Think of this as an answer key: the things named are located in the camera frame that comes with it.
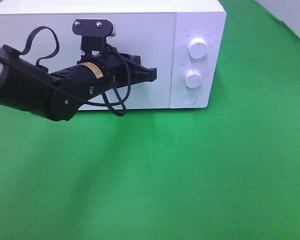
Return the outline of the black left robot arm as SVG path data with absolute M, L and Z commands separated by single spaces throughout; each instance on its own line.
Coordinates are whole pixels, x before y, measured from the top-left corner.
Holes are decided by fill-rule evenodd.
M 112 89 L 153 82 L 156 68 L 140 65 L 140 57 L 119 53 L 107 46 L 107 57 L 88 57 L 79 64 L 48 73 L 22 58 L 19 51 L 0 47 L 0 105 L 30 112 L 52 121 L 68 121 L 85 104 L 113 109 L 123 106 L 128 96 L 116 102 L 93 103 L 94 97 Z

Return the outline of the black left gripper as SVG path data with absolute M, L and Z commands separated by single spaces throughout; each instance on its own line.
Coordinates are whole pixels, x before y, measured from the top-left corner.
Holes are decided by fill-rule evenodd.
M 57 88 L 52 100 L 91 100 L 113 89 L 153 82 L 157 79 L 157 68 L 140 65 L 138 55 L 110 53 L 106 58 L 92 56 L 79 64 L 53 72 Z

